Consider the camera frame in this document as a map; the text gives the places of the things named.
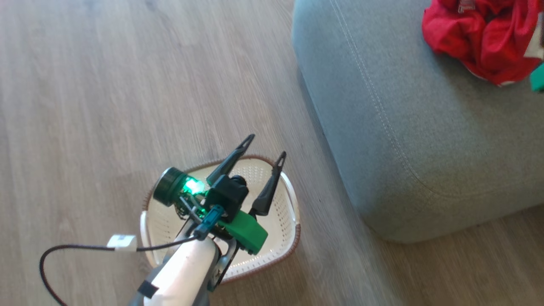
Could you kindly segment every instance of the green 3d-printed part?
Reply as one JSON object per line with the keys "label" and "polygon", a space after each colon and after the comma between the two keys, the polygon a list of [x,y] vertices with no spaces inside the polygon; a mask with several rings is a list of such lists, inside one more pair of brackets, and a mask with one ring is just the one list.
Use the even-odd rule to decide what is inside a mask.
{"label": "green 3d-printed part", "polygon": [[229,234],[238,240],[250,254],[257,254],[263,247],[268,233],[257,221],[243,211],[236,214],[231,223],[219,221],[219,225],[225,227]]}
{"label": "green 3d-printed part", "polygon": [[531,73],[530,80],[533,91],[544,91],[544,64]]}

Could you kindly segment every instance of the teal connector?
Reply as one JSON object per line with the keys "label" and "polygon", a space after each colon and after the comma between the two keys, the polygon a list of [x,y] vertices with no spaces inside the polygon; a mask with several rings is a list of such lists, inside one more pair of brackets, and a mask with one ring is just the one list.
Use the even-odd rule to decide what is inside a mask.
{"label": "teal connector", "polygon": [[200,241],[206,239],[206,236],[208,236],[209,232],[212,231],[213,227],[221,219],[221,215],[223,215],[224,212],[225,209],[222,206],[214,206],[212,210],[210,210],[204,217],[202,223],[200,223],[199,226],[197,226],[193,231],[193,235],[195,235],[195,237]]}
{"label": "teal connector", "polygon": [[531,73],[530,80],[533,91],[544,91],[544,64]]}

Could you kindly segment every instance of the white basket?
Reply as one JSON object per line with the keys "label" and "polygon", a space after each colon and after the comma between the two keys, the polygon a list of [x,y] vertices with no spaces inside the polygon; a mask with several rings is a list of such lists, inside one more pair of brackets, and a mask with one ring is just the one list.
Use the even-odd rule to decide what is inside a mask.
{"label": "white basket", "polygon": [[[218,163],[208,164],[188,170],[194,178],[206,181],[206,177]],[[248,183],[249,194],[242,204],[242,211],[248,212],[253,200],[267,183],[272,170],[272,163],[259,156],[240,159],[231,171],[231,175],[241,175]],[[172,242],[185,221],[176,214],[174,206],[166,207],[150,199],[140,216],[140,234],[144,247]],[[281,173],[276,194],[266,217],[257,217],[257,221],[268,232],[268,238],[257,255],[239,251],[228,268],[223,282],[241,278],[273,265],[289,256],[296,248],[300,238],[299,209],[293,186],[285,173]],[[226,243],[218,240],[223,253]],[[167,249],[146,252],[152,267],[160,265]]]}

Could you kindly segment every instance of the wire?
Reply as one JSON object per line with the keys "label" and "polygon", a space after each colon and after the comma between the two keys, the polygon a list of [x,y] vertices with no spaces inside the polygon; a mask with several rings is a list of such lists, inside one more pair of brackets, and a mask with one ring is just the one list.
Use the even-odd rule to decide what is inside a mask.
{"label": "wire", "polygon": [[191,217],[191,219],[196,223],[196,224],[200,224],[202,223],[202,219],[196,215],[196,213],[193,211],[192,207],[189,205],[189,203],[187,203],[187,201],[183,198],[183,197],[180,197],[180,200],[181,202],[183,202],[183,205],[185,205],[185,207],[187,208],[188,210],[188,213],[189,213],[189,216]]}
{"label": "wire", "polygon": [[192,194],[189,195],[189,199],[191,200],[191,203],[193,203],[193,206],[196,206],[198,209],[201,209],[201,208],[202,208],[202,205],[200,205],[200,204],[196,201],[195,197],[194,197]]}
{"label": "wire", "polygon": [[[140,247],[140,248],[136,248],[136,252],[147,252],[147,251],[165,249],[165,248],[176,246],[178,244],[183,244],[183,243],[195,240],[195,239],[196,239],[195,236],[191,236],[191,237],[189,237],[187,239],[182,239],[182,240],[179,240],[179,241],[166,243],[166,244],[160,244],[158,246],[152,246],[152,247],[146,247],[146,248]],[[43,284],[45,286],[45,289],[47,289],[49,294],[55,299],[55,301],[57,301],[57,303],[59,303],[59,305],[67,306],[67,304],[55,293],[53,288],[51,288],[51,285],[49,284],[49,282],[47,281],[47,277],[45,276],[45,268],[44,268],[45,258],[49,254],[51,254],[51,253],[53,253],[53,252],[55,252],[57,250],[63,250],[63,249],[99,250],[99,251],[113,252],[113,251],[115,251],[115,248],[109,248],[109,247],[105,247],[105,246],[86,246],[86,245],[83,245],[83,244],[61,244],[59,246],[54,246],[52,248],[49,248],[47,251],[45,251],[42,254],[42,256],[40,258],[40,277],[41,277],[41,281],[43,282]]]}

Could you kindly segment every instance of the black cable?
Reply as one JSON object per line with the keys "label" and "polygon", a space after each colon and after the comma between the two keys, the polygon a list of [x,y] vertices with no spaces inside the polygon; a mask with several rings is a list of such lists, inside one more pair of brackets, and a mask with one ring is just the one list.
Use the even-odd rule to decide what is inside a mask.
{"label": "black cable", "polygon": [[[195,239],[196,239],[196,237],[192,236],[192,237],[189,237],[187,239],[182,239],[182,240],[167,243],[167,244],[160,244],[158,246],[152,246],[152,247],[146,247],[146,248],[143,248],[143,247],[142,248],[136,248],[136,252],[147,252],[147,251],[165,249],[165,248],[173,247],[173,246],[176,246],[178,244],[186,243],[186,242],[189,242],[189,241],[192,241],[192,240],[195,240]],[[47,251],[45,251],[42,254],[42,256],[40,258],[41,281],[43,282],[43,284],[45,286],[45,289],[47,289],[49,294],[55,299],[55,301],[57,301],[57,303],[59,303],[59,305],[67,306],[67,304],[55,293],[53,288],[51,288],[51,285],[49,284],[49,282],[47,281],[47,277],[45,276],[45,268],[44,268],[45,258],[49,254],[55,252],[56,250],[63,250],[63,249],[83,249],[83,250],[99,250],[99,251],[113,252],[113,251],[115,251],[115,248],[109,248],[109,247],[105,247],[105,246],[86,246],[86,245],[82,245],[82,244],[61,244],[59,246],[54,246],[52,248],[49,248]]]}

